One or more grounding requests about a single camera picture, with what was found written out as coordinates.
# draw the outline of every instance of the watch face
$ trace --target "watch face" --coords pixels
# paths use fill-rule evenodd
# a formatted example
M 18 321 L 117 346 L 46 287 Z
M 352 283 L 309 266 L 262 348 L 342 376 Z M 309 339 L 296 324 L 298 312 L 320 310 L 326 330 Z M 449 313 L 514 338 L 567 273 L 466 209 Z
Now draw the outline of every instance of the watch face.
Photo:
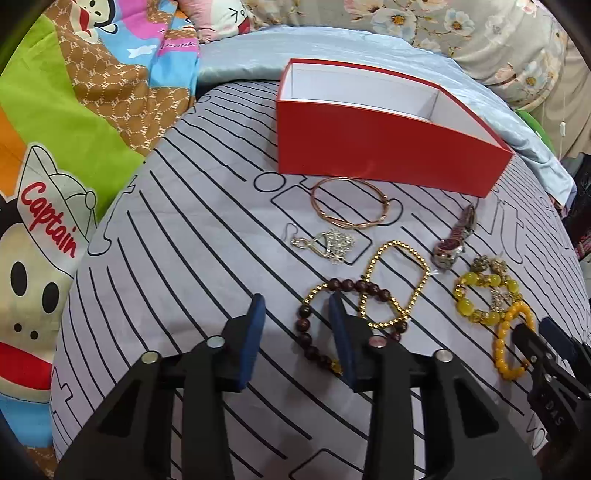
M 456 238 L 446 238 L 445 240 L 439 242 L 438 247 L 441 250 L 455 250 L 462 246 L 462 243 Z

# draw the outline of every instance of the yellow bead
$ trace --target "yellow bead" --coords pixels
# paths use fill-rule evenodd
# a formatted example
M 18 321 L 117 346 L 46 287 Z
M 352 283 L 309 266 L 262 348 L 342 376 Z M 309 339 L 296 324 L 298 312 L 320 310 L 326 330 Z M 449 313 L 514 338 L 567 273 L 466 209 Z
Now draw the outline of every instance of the yellow bead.
M 337 375 L 343 374 L 343 369 L 340 367 L 340 363 L 338 360 L 332 360 L 330 363 L 330 369 Z
M 488 318 L 483 323 L 492 327 L 501 321 L 501 314 L 499 312 L 490 312 Z
M 460 299 L 456 303 L 456 310 L 463 317 L 469 317 L 474 312 L 474 304 L 468 299 Z
M 497 275 L 496 273 L 494 275 L 491 275 L 489 278 L 489 283 L 491 284 L 491 287 L 498 287 L 499 285 L 501 285 L 501 276 Z
M 465 283 L 466 285 L 476 285 L 478 282 L 478 275 L 474 272 L 468 272 L 462 275 L 462 280 L 462 283 Z
M 462 299 L 466 295 L 466 289 L 463 287 L 455 288 L 452 295 L 456 300 Z
M 482 320 L 482 310 L 474 310 L 474 312 L 472 312 L 472 314 L 470 315 L 470 321 L 472 323 L 480 323 L 480 321 Z
M 519 292 L 519 284 L 517 283 L 517 280 L 511 279 L 507 281 L 507 290 L 509 290 L 511 293 Z

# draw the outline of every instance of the rose gold bangle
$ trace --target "rose gold bangle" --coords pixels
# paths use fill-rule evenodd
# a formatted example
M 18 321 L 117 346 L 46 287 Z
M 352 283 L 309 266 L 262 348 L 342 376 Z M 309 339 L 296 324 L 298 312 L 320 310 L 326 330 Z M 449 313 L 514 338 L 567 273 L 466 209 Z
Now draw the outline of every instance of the rose gold bangle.
M 357 183 L 368 186 L 370 189 L 372 189 L 375 193 L 378 194 L 378 201 L 382 204 L 382 216 L 380 218 L 378 218 L 377 220 L 374 220 L 373 222 L 351 223 L 351 222 L 347 222 L 346 220 L 341 220 L 340 218 L 335 218 L 330 215 L 327 215 L 326 212 L 321 210 L 320 206 L 318 206 L 318 203 L 316 202 L 316 189 L 318 187 L 320 187 L 320 185 L 322 185 L 323 183 L 326 183 L 327 181 L 332 181 L 332 180 L 356 181 Z M 379 224 L 380 222 L 383 222 L 386 219 L 386 217 L 388 216 L 388 209 L 390 208 L 390 201 L 388 200 L 388 197 L 386 197 L 386 195 L 384 195 L 382 193 L 382 190 L 377 188 L 375 185 L 372 185 L 368 181 L 358 180 L 358 179 L 350 179 L 348 177 L 328 177 L 326 179 L 320 180 L 316 185 L 314 185 L 312 187 L 312 191 L 310 192 L 310 202 L 312 204 L 312 207 L 314 208 L 314 210 L 316 210 L 316 213 L 318 214 L 318 216 L 320 218 L 322 218 L 323 220 L 326 220 L 327 222 L 332 223 L 333 225 L 336 225 L 338 227 L 345 228 L 348 230 L 355 230 L 355 229 L 362 230 L 364 228 L 369 228 L 371 226 L 375 226 L 375 225 Z

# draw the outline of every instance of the wristwatch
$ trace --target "wristwatch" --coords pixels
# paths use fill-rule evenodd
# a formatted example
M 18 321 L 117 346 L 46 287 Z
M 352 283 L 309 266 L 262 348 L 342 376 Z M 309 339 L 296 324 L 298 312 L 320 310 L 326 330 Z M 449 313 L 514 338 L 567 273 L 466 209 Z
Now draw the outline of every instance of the wristwatch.
M 470 204 L 463 209 L 449 237 L 438 242 L 433 248 L 433 264 L 442 270 L 451 269 L 464 252 L 464 240 L 474 232 L 475 227 L 476 208 Z

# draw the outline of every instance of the jewelry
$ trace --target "jewelry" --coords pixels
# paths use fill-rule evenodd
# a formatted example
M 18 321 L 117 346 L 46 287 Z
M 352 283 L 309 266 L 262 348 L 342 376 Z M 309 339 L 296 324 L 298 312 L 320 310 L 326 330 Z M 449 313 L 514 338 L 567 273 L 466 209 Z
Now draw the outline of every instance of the jewelry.
M 328 215 L 326 212 L 324 212 L 320 208 L 320 206 L 318 205 L 318 203 L 316 201 L 316 189 L 318 187 L 320 187 L 320 185 L 322 185 L 323 183 L 326 183 L 326 182 L 332 181 L 332 180 L 356 181 L 357 183 L 360 183 L 362 185 L 366 185 L 369 188 L 371 188 L 375 193 L 378 194 L 378 200 L 382 203 L 382 216 L 373 222 L 351 223 L 351 222 L 347 222 L 346 220 L 341 220 L 340 218 L 336 218 L 336 217 L 332 217 L 332 216 Z M 312 191 L 310 192 L 310 202 L 312 203 L 312 207 L 314 208 L 314 210 L 316 211 L 316 213 L 318 214 L 318 216 L 320 218 L 322 218 L 323 220 L 326 220 L 327 222 L 332 223 L 333 225 L 339 226 L 341 228 L 345 228 L 347 230 L 355 230 L 355 229 L 362 230 L 364 228 L 369 228 L 371 226 L 379 224 L 380 222 L 383 222 L 386 219 L 386 217 L 388 216 L 388 209 L 390 208 L 390 202 L 388 200 L 388 197 L 386 197 L 386 195 L 384 195 L 382 193 L 382 190 L 377 188 L 375 185 L 372 185 L 368 181 L 350 179 L 348 177 L 329 177 L 329 178 L 320 180 L 318 183 L 316 183 L 316 185 L 314 185 L 312 187 Z
M 433 248 L 433 264 L 442 270 L 450 270 L 459 256 L 464 253 L 464 241 L 474 232 L 475 227 L 476 207 L 470 204 L 463 209 L 449 237 L 438 242 Z
M 392 320 L 390 320 L 389 322 L 385 322 L 385 323 L 368 322 L 368 325 L 374 329 L 392 327 L 392 326 L 396 326 L 396 324 L 399 322 L 402 322 L 402 321 L 406 322 L 408 320 L 408 317 L 410 316 L 411 310 L 413 309 L 413 307 L 417 301 L 419 294 L 421 293 L 421 290 L 425 286 L 425 283 L 427 282 L 429 275 L 431 274 L 431 268 L 429 268 L 427 261 L 423 257 L 421 257 L 421 255 L 419 255 L 419 253 L 414 248 L 411 248 L 409 245 L 403 244 L 402 242 L 399 242 L 397 240 L 392 240 L 392 241 L 384 243 L 381 247 L 378 248 L 378 251 L 375 253 L 374 257 L 369 261 L 369 264 L 368 264 L 367 268 L 365 269 L 365 273 L 361 276 L 362 280 L 364 280 L 368 284 L 366 290 L 360 292 L 361 296 L 359 297 L 359 316 L 361 318 L 363 318 L 364 320 L 367 319 L 367 315 L 365 313 L 365 307 L 366 307 L 368 294 L 372 295 L 372 296 L 377 294 L 377 291 L 375 290 L 375 288 L 371 287 L 371 285 L 375 285 L 375 284 L 371 284 L 369 282 L 369 279 L 371 278 L 371 275 L 374 271 L 375 264 L 378 262 L 379 258 L 382 256 L 382 254 L 389 247 L 398 247 L 401 250 L 406 250 L 407 252 L 409 252 L 412 256 L 414 256 L 414 258 L 417 259 L 417 261 L 419 262 L 419 264 L 423 268 L 424 273 L 423 273 L 423 277 L 421 278 L 420 282 L 418 283 L 418 286 L 415 287 L 413 294 L 411 295 L 410 300 L 408 301 L 408 305 L 405 308 L 402 308 L 400 306 L 400 304 L 399 304 L 398 300 L 396 300 L 396 298 L 394 298 L 393 296 L 389 297 L 390 306 L 392 307 L 395 314 L 397 314 L 398 316 L 394 317 Z
M 535 332 L 534 314 L 532 313 L 529 305 L 522 300 L 514 302 L 513 305 L 509 307 L 509 310 L 507 310 L 507 313 L 505 313 L 504 321 L 499 324 L 499 327 L 496 331 L 498 339 L 495 340 L 495 366 L 505 380 L 515 380 L 519 378 L 525 373 L 525 370 L 530 365 L 527 360 L 523 360 L 521 361 L 520 367 L 510 370 L 509 365 L 507 365 L 507 361 L 505 359 L 505 352 L 503 350 L 507 332 L 511 329 L 511 321 L 520 313 L 525 315 L 525 324 L 528 326 L 528 328 L 532 332 Z
M 285 238 L 287 237 L 287 227 L 289 225 L 295 226 L 293 223 L 288 223 L 285 226 Z M 296 238 L 298 229 L 296 226 L 295 228 L 295 233 L 290 240 L 290 243 L 294 247 L 301 248 L 302 250 L 309 248 L 316 255 L 330 260 L 330 263 L 333 265 L 340 265 L 343 263 L 345 261 L 347 252 L 355 246 L 355 237 L 353 237 L 353 235 L 339 232 L 336 228 L 331 228 L 327 232 L 319 233 L 314 238 L 310 239 Z M 322 237 L 324 237 L 324 241 L 326 243 L 326 249 L 324 252 L 316 247 L 316 242 Z
M 338 278 L 331 278 L 326 283 L 316 285 L 308 295 L 305 296 L 300 308 L 298 308 L 298 320 L 295 323 L 295 329 L 299 332 L 297 343 L 304 349 L 304 356 L 315 362 L 320 368 L 329 369 L 336 375 L 342 374 L 342 369 L 338 360 L 330 358 L 328 355 L 321 355 L 318 347 L 312 345 L 312 336 L 308 333 L 310 329 L 310 321 L 308 317 L 312 314 L 312 307 L 310 302 L 314 299 L 316 294 L 322 290 L 342 290 L 346 293 L 356 290 L 358 293 L 371 291 L 372 296 L 375 296 L 379 301 L 388 301 L 390 299 L 390 292 L 386 289 L 379 288 L 375 283 L 367 283 L 363 280 L 357 282 L 347 278 L 339 280 Z M 401 335 L 407 330 L 407 322 L 399 322 L 396 328 L 390 333 L 390 338 L 396 342 L 400 341 Z
M 492 275 L 484 275 L 484 271 L 490 268 Z M 497 258 L 489 259 L 487 255 L 476 257 L 472 261 L 470 271 L 463 274 L 456 281 L 452 292 L 456 299 L 456 310 L 460 315 L 467 317 L 472 323 L 481 323 L 487 326 L 494 326 L 501 321 L 504 312 L 504 303 L 511 305 L 514 301 L 522 300 L 519 293 L 519 284 L 509 275 L 506 275 L 507 264 Z M 466 298 L 466 286 L 486 287 L 491 290 L 491 309 L 483 312 L 476 309 L 471 300 Z M 508 291 L 501 292 L 501 287 Z

